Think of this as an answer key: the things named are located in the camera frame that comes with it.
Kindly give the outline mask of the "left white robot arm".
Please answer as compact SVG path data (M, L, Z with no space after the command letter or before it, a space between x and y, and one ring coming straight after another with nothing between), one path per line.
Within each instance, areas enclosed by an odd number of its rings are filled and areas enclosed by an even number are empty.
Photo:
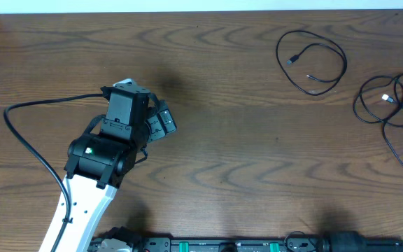
M101 89L108 100L68 149L61 195L41 251L86 251L124 176L146 146L176 131L167 103L127 79Z

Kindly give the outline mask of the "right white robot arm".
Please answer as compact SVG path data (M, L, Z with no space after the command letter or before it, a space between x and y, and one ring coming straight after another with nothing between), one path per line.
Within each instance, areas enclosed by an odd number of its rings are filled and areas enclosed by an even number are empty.
M364 238L357 232L327 232L318 246L322 252L365 252Z

